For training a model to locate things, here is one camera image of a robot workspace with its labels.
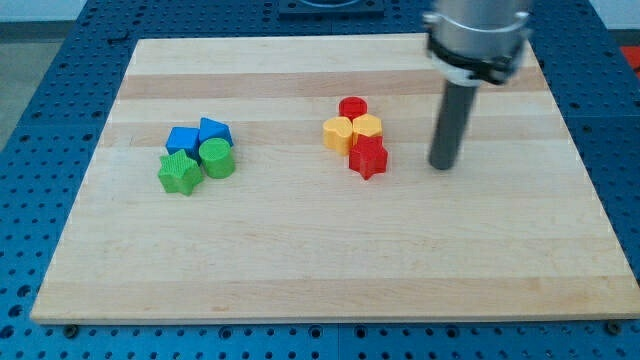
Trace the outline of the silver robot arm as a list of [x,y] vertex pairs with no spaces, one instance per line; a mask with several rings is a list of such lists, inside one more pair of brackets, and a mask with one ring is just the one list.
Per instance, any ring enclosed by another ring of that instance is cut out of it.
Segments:
[[528,0],[437,0],[422,15],[427,57],[453,84],[503,85],[522,63],[531,10]]

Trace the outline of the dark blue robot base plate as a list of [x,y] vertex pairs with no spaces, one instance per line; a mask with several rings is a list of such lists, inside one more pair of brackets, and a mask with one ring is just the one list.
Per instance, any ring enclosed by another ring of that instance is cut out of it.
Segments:
[[297,19],[305,16],[383,15],[384,0],[280,0],[278,17]]

